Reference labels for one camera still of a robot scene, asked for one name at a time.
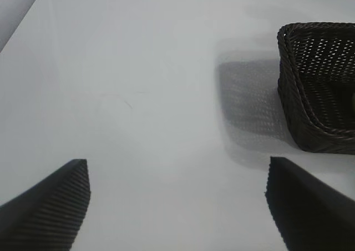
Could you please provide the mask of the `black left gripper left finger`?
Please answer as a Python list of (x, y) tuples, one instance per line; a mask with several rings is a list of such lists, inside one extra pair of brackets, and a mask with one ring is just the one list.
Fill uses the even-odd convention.
[(70, 250), (86, 216), (86, 159), (73, 159), (1, 205), (1, 250)]

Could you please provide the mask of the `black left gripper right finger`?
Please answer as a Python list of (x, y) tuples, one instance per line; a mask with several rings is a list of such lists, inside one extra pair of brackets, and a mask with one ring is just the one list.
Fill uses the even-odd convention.
[(284, 157), (271, 157), (266, 201), (288, 250), (354, 250), (354, 200)]

